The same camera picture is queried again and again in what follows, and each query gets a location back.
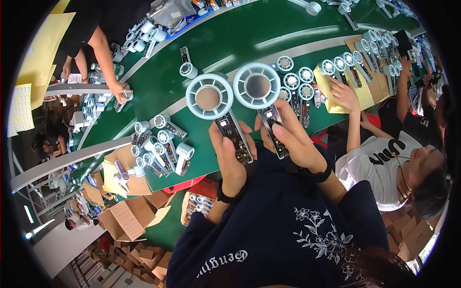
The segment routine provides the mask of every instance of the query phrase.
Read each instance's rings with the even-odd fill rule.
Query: black t-shirt
[[[396,108],[395,97],[389,98],[378,108],[382,131],[398,139],[400,131],[403,130],[422,146],[432,145],[439,151],[443,151],[443,142],[431,106],[423,108],[424,117],[413,115],[408,111],[403,123],[397,117]]]

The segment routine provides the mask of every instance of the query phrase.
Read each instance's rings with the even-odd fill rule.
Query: hair
[[[69,230],[69,231],[71,231],[71,230],[73,229],[73,228],[71,227],[71,222],[70,222],[69,219],[66,219],[66,220],[64,221],[64,225],[65,225],[65,227],[67,228],[67,230]]]
[[[432,219],[442,213],[449,194],[445,165],[432,171],[417,187],[413,188],[414,200],[409,200],[424,219]]]
[[[395,253],[383,248],[365,248],[357,251],[356,268],[362,280],[344,285],[345,288],[412,287],[416,275]]]

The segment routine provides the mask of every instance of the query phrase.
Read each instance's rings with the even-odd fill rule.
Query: yellow paper
[[[314,76],[315,76],[315,81],[322,89],[322,92],[325,94],[325,96],[328,98],[328,100],[325,102],[325,107],[328,113],[339,113],[339,114],[349,114],[349,109],[340,105],[331,95],[330,92],[330,85],[328,84],[328,78],[330,76],[324,76],[319,73],[319,67],[317,66],[314,69]],[[362,82],[362,88],[353,88],[355,93],[357,93],[357,97],[359,98],[359,103],[360,103],[360,110],[365,110],[373,105],[375,105],[373,97],[371,95],[370,89],[368,88],[368,85],[366,84],[366,80],[363,78],[362,74],[359,74],[360,81]],[[352,81],[349,77],[349,74],[346,73],[346,79],[349,81]]]
[[[21,65],[16,85],[49,84],[49,72],[56,51],[75,13],[50,14],[35,35]]]
[[[120,186],[120,182],[114,179],[114,175],[118,174],[115,164],[104,160],[102,168],[104,170],[104,191],[127,198],[125,189]]]
[[[64,13],[65,8],[71,0],[60,0],[56,6],[51,10],[50,14],[61,14]]]
[[[50,72],[48,74],[48,82],[50,83],[51,77],[53,76],[54,69],[56,69],[56,65],[51,65]],[[45,93],[48,90],[48,84],[42,86],[33,86],[30,94],[30,108],[32,110],[40,107],[43,104],[43,98],[45,97]]]

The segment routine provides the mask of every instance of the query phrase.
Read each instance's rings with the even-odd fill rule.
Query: stack of cardboard boxes
[[[410,206],[381,216],[388,232],[390,250],[405,262],[416,259],[433,235],[428,222]]]
[[[160,247],[145,246],[138,243],[115,241],[109,252],[109,260],[120,265],[144,282],[165,287],[166,271],[171,252]]]

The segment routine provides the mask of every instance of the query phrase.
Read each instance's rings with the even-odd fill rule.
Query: water bottle
[[[98,63],[91,64],[91,70],[96,70],[97,72],[102,72],[101,67]],[[114,64],[114,72],[115,76],[120,76],[125,71],[125,67],[119,64]]]
[[[104,79],[104,74],[102,74],[102,72],[90,72],[88,73],[88,78],[92,78],[98,82],[102,82],[102,83],[105,83],[106,80]]]

